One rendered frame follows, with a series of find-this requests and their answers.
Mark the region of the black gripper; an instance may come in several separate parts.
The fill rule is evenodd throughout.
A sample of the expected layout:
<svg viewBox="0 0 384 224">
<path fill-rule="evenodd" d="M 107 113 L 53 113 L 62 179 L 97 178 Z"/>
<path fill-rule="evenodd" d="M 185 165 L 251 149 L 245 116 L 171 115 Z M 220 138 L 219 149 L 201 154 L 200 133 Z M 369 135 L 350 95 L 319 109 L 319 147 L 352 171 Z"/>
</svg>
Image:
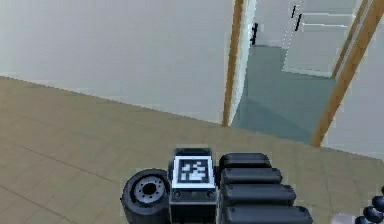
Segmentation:
<svg viewBox="0 0 384 224">
<path fill-rule="evenodd" d="M 128 179 L 120 202 L 128 224 L 169 224 L 169 183 L 163 169 L 145 169 Z"/>
</svg>

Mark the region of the white room door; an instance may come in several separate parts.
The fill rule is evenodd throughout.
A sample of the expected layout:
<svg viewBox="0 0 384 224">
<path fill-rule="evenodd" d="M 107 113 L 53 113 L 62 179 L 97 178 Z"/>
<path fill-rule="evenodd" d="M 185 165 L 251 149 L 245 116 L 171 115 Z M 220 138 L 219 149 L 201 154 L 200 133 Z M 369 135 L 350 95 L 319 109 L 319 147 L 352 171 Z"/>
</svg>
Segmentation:
<svg viewBox="0 0 384 224">
<path fill-rule="evenodd" d="M 256 5 L 257 0 L 243 0 L 229 124 L 235 118 L 244 91 Z"/>
</svg>

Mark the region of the white fridge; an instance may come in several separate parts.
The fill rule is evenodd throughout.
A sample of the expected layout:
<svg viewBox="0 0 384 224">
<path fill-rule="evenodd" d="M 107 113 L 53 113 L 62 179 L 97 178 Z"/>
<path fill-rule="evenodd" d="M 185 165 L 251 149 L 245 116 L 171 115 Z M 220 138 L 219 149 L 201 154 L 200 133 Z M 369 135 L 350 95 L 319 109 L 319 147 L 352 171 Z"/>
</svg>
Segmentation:
<svg viewBox="0 0 384 224">
<path fill-rule="evenodd" d="M 285 72 L 331 77 L 362 0 L 300 0 Z M 295 26 L 302 14 L 299 30 Z"/>
</svg>

